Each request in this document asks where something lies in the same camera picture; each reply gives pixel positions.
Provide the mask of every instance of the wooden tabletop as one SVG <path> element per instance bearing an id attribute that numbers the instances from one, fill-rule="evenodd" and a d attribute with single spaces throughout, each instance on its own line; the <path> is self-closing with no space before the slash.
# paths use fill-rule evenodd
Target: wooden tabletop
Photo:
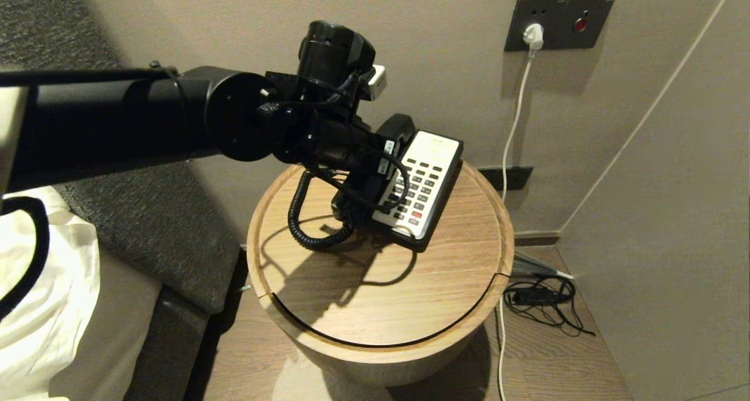
<path id="1" fill-rule="evenodd" d="M 248 233 L 251 279 L 262 303 L 274 296 L 268 307 L 282 307 L 318 339 L 385 348 L 463 329 L 457 325 L 478 305 L 497 303 L 507 281 L 497 278 L 512 267 L 513 230 L 497 193 L 472 166 L 464 163 L 423 253 L 367 231 L 329 252 L 302 248 L 287 227 L 300 174 L 292 166 L 274 181 Z M 311 183 L 300 215 L 308 235 L 340 228 L 330 214 L 334 194 L 321 180 Z"/>

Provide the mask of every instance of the black trim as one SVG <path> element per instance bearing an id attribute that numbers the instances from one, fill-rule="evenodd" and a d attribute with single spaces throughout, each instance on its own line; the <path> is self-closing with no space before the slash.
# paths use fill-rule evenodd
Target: black trim
<path id="1" fill-rule="evenodd" d="M 490 166 L 490 168 L 478 168 L 478 170 L 495 190 L 499 192 L 503 190 L 503 168 Z M 534 171 L 533 166 L 509 166 L 506 169 L 508 191 L 523 190 L 526 187 L 527 181 L 529 181 L 532 171 Z"/>
<path id="2" fill-rule="evenodd" d="M 554 246 L 559 240 L 560 236 L 517 236 L 515 246 Z"/>
<path id="3" fill-rule="evenodd" d="M 47 254 L 49 253 L 49 221 L 46 217 L 45 204 L 41 200 L 26 196 L 3 200 L 2 214 L 22 210 L 32 217 L 37 233 L 37 244 L 34 248 L 29 268 L 14 286 L 0 300 L 0 321 L 8 316 L 24 297 L 32 291 L 42 270 L 45 269 Z"/>

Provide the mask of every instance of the wall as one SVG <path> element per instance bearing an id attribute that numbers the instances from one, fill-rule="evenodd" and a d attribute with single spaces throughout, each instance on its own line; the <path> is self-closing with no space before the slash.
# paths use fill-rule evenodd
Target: wall
<path id="1" fill-rule="evenodd" d="M 466 141 L 464 158 L 498 166 L 524 54 L 503 53 L 515 0 L 90 0 L 133 65 L 152 59 L 294 72 L 308 22 L 358 30 L 388 67 L 388 89 L 363 103 L 378 126 L 410 113 L 420 128 Z M 718 0 L 616 0 L 597 47 L 536 58 L 512 164 L 536 167 L 511 193 L 520 232 L 570 217 L 677 66 Z M 284 166 L 225 158 L 193 163 L 244 240 L 258 198 Z"/>
<path id="2" fill-rule="evenodd" d="M 637 400 L 750 399 L 747 1 L 726 0 L 558 244 Z"/>

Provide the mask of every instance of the power plug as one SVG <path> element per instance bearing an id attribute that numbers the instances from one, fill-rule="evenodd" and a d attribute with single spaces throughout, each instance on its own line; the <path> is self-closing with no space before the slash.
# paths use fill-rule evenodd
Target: power plug
<path id="1" fill-rule="evenodd" d="M 523 32 L 523 41 L 532 51 L 538 51 L 544 46 L 544 27 L 541 24 L 534 23 L 526 28 Z"/>

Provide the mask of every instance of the wooden floor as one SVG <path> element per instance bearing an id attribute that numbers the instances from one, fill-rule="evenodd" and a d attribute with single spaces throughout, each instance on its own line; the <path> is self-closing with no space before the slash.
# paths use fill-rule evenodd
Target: wooden floor
<path id="1" fill-rule="evenodd" d="M 566 271 L 554 246 L 520 251 Z M 598 334 L 581 295 L 576 310 Z M 504 392 L 509 401 L 632 399 L 601 337 L 573 338 L 507 309 Z M 368 388 L 324 375 L 271 322 L 254 293 L 244 293 L 235 324 L 221 337 L 206 388 L 214 400 L 480 401 L 499 399 L 496 318 L 491 315 L 456 361 L 438 374 L 398 388 Z"/>

